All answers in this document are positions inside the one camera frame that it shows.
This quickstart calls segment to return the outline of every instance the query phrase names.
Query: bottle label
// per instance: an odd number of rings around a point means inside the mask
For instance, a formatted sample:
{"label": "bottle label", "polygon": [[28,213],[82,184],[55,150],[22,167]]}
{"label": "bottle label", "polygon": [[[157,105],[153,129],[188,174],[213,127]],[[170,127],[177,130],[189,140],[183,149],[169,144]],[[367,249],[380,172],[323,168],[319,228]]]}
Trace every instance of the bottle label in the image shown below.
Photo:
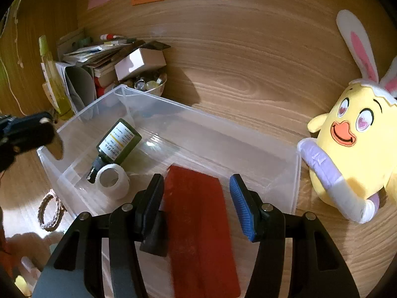
{"label": "bottle label", "polygon": [[112,160],[116,160],[133,138],[134,134],[124,124],[119,122],[101,142],[99,149]]}

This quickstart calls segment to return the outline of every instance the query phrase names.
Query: plush toy eye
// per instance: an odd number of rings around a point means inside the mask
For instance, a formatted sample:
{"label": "plush toy eye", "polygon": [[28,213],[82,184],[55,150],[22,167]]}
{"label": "plush toy eye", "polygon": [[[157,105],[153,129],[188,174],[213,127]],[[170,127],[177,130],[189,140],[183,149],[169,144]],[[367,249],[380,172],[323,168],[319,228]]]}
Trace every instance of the plush toy eye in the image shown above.
{"label": "plush toy eye", "polygon": [[363,109],[357,118],[356,129],[358,132],[364,132],[372,123],[374,123],[374,112],[370,109]]}
{"label": "plush toy eye", "polygon": [[342,117],[346,113],[348,107],[349,107],[349,98],[346,97],[339,106],[338,117]]}

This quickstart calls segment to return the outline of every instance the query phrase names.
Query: yellow bottle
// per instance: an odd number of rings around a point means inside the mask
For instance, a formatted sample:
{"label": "yellow bottle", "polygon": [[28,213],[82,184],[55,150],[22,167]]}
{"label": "yellow bottle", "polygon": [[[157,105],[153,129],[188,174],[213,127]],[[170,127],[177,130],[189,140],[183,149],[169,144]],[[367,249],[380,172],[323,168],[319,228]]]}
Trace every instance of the yellow bottle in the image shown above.
{"label": "yellow bottle", "polygon": [[59,113],[62,120],[70,119],[74,115],[74,112],[71,108],[70,101],[66,96],[62,78],[56,69],[55,62],[52,59],[52,54],[48,48],[47,37],[41,36],[38,39],[38,44],[40,46],[40,56],[46,69],[50,87],[55,96],[55,103],[58,107],[55,108],[55,110]]}

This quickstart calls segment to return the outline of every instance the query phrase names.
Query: red sponge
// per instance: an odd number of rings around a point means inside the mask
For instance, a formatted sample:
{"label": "red sponge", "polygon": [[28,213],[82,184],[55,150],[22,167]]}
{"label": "red sponge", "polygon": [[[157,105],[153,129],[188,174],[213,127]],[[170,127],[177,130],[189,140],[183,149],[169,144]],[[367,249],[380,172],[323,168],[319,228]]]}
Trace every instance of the red sponge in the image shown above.
{"label": "red sponge", "polygon": [[239,297],[219,180],[170,166],[164,201],[175,298]]}

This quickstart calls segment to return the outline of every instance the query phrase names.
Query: pink inner ear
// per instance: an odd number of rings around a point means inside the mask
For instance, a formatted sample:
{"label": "pink inner ear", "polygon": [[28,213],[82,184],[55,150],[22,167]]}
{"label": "pink inner ear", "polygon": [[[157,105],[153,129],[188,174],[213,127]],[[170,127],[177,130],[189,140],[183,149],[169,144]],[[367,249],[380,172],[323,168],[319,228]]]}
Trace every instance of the pink inner ear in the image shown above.
{"label": "pink inner ear", "polygon": [[392,91],[397,90],[397,78],[394,77],[393,79],[391,79],[390,81],[388,81],[388,83],[385,85],[385,89],[391,93]]}
{"label": "pink inner ear", "polygon": [[357,56],[360,58],[361,62],[365,66],[365,69],[367,71],[368,79],[373,80],[374,82],[378,82],[376,78],[376,73],[374,71],[374,68],[371,65],[370,59],[368,58],[367,52],[365,51],[365,48],[363,46],[363,43],[361,42],[359,36],[352,31],[350,33],[351,37],[351,42],[354,48],[354,51],[356,52]]}

